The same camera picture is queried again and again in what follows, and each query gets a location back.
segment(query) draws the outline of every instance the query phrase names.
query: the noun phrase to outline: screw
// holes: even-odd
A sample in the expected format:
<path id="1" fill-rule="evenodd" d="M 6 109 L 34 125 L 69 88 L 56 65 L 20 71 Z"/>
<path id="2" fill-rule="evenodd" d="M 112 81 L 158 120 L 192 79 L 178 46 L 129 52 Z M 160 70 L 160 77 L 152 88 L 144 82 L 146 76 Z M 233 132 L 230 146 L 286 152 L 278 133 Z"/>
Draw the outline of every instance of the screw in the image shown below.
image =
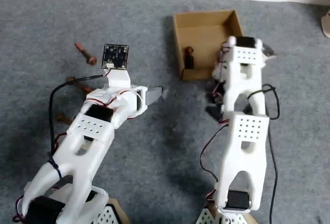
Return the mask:
<path id="1" fill-rule="evenodd" d="M 66 117 L 63 113 L 58 114 L 56 120 L 58 122 L 63 122 L 67 125 L 71 125 L 71 123 L 73 122 L 72 119 Z"/>
<path id="2" fill-rule="evenodd" d="M 194 57 L 193 57 L 194 49 L 191 46 L 185 48 L 185 68 L 193 69 L 194 68 Z"/>
<path id="3" fill-rule="evenodd" d="M 74 79 L 76 79 L 76 78 L 75 77 L 72 77 L 72 76 L 67 77 L 67 82 L 68 81 L 72 81 Z M 75 83 L 73 83 L 73 85 L 76 86 L 76 87 L 78 87 L 79 89 L 83 90 L 87 94 L 89 94 L 89 93 L 91 93 L 93 91 L 92 88 L 90 88 L 90 87 L 88 87 L 88 86 L 86 86 L 86 85 L 84 85 L 82 83 L 79 83 L 79 82 L 75 82 Z"/>
<path id="4" fill-rule="evenodd" d="M 86 58 L 86 63 L 89 65 L 95 65 L 97 63 L 97 58 L 95 56 L 91 56 L 82 46 L 81 43 L 76 42 L 74 44 L 76 46 L 76 48 L 82 53 L 82 55 L 84 56 L 84 58 Z"/>

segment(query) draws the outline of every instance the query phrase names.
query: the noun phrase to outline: white bracket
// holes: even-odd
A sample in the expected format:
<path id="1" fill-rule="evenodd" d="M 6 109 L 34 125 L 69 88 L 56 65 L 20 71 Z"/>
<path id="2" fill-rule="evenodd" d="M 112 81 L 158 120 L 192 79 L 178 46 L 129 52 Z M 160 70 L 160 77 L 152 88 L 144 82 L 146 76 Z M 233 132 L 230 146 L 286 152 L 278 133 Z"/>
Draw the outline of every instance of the white bracket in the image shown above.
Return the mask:
<path id="1" fill-rule="evenodd" d="M 195 224 L 216 224 L 216 222 L 210 210 L 205 208 L 202 210 Z"/>
<path id="2" fill-rule="evenodd" d="M 266 173 L 266 138 L 269 117 L 250 116 L 234 112 L 230 117 L 230 139 L 223 156 L 219 181 L 216 183 L 215 205 L 226 207 L 230 184 L 240 171 L 245 171 L 250 179 L 249 195 L 251 210 L 258 210 Z"/>
<path id="3" fill-rule="evenodd" d="M 262 57 L 262 42 L 255 39 L 255 47 L 236 46 L 236 38 L 229 37 L 223 60 L 227 66 L 223 97 L 223 119 L 229 120 L 229 142 L 223 156 L 219 181 L 215 185 L 215 206 L 221 213 L 248 213 L 258 210 L 261 202 L 266 173 L 266 138 L 269 117 L 266 116 L 265 96 L 262 87 L 261 69 L 265 65 Z M 240 94 L 250 96 L 253 115 L 234 110 Z M 249 208 L 226 210 L 228 191 L 236 175 L 245 171 L 249 179 Z"/>
<path id="4" fill-rule="evenodd" d="M 119 224 L 116 214 L 111 206 L 105 206 L 92 224 Z"/>
<path id="5" fill-rule="evenodd" d="M 221 224 L 248 224 L 242 214 L 226 213 L 222 215 Z"/>

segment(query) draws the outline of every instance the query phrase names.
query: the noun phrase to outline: perforated plate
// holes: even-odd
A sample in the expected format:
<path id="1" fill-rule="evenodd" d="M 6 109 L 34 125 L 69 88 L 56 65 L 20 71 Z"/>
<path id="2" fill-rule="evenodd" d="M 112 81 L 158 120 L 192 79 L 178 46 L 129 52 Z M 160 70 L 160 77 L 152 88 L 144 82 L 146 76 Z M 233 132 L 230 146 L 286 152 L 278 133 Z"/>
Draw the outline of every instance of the perforated plate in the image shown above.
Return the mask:
<path id="1" fill-rule="evenodd" d="M 233 61 L 245 64 L 259 64 L 262 63 L 262 51 L 252 49 L 249 47 L 233 47 L 231 49 Z"/>
<path id="2" fill-rule="evenodd" d="M 93 139 L 102 139 L 112 130 L 109 122 L 79 113 L 71 124 L 69 131 L 78 132 Z"/>
<path id="3" fill-rule="evenodd" d="M 233 132 L 238 139 L 249 142 L 265 140 L 269 124 L 267 116 L 234 114 Z"/>
<path id="4" fill-rule="evenodd" d="M 222 215 L 221 224 L 248 224 L 248 222 L 241 214 L 226 213 L 225 215 Z"/>
<path id="5" fill-rule="evenodd" d="M 112 206 L 105 206 L 102 213 L 99 214 L 97 221 L 94 221 L 92 224 L 119 224 L 119 220 L 113 211 Z"/>
<path id="6" fill-rule="evenodd" d="M 213 218 L 209 209 L 203 209 L 196 221 L 196 224 L 215 224 L 215 223 L 216 223 L 215 219 Z"/>

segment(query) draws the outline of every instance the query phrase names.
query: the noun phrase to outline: gray carpet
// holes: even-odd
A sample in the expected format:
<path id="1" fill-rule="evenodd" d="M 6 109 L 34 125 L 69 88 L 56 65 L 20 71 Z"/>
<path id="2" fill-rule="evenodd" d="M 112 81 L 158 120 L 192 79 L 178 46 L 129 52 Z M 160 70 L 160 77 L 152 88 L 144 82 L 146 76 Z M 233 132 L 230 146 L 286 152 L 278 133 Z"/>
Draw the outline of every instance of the gray carpet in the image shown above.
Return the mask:
<path id="1" fill-rule="evenodd" d="M 76 41 L 98 58 L 104 43 L 129 44 L 132 83 L 166 88 L 163 99 L 117 130 L 94 185 L 119 199 L 132 223 L 194 223 L 214 184 L 199 153 L 219 126 L 204 112 L 211 82 L 178 78 L 172 15 L 217 9 L 236 9 L 245 35 L 280 54 L 263 70 L 282 111 L 272 123 L 279 169 L 273 223 L 326 223 L 330 39 L 320 17 L 328 7 L 208 0 L 0 0 L 0 223 L 11 223 L 15 200 L 47 160 L 51 90 L 67 76 L 101 73 L 84 63 Z M 83 100 L 67 87 L 55 97 L 55 113 L 72 117 Z M 56 133 L 66 128 L 57 124 Z M 218 171 L 225 143 L 226 132 L 210 145 L 208 167 Z M 259 223 L 268 223 L 274 181 L 268 145 L 267 153 L 262 203 L 252 213 Z"/>

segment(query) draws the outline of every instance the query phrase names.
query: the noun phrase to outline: wooden screw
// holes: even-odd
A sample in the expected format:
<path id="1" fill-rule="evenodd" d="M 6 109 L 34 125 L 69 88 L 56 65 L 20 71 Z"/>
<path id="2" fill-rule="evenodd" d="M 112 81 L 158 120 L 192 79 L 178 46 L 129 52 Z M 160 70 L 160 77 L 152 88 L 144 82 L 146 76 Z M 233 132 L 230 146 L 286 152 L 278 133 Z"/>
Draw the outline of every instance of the wooden screw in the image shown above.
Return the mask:
<path id="1" fill-rule="evenodd" d="M 84 58 L 86 58 L 86 63 L 89 65 L 95 65 L 97 63 L 97 58 L 95 56 L 91 56 L 82 46 L 81 43 L 76 42 L 74 44 L 76 46 L 76 48 L 82 53 L 82 55 L 84 56 Z"/>
<path id="2" fill-rule="evenodd" d="M 68 81 L 72 81 L 74 79 L 76 79 L 76 78 L 75 77 L 72 77 L 72 76 L 67 77 L 67 82 Z M 90 87 L 88 87 L 88 86 L 86 86 L 86 85 L 84 85 L 82 83 L 79 83 L 79 82 L 75 82 L 75 83 L 73 83 L 73 85 L 76 86 L 76 87 L 78 87 L 79 89 L 83 90 L 86 94 L 89 94 L 89 93 L 91 93 L 93 91 L 92 88 L 90 88 Z"/>
<path id="3" fill-rule="evenodd" d="M 72 119 L 66 117 L 63 113 L 58 114 L 56 120 L 58 122 L 63 122 L 67 125 L 71 125 L 71 123 L 73 122 Z"/>

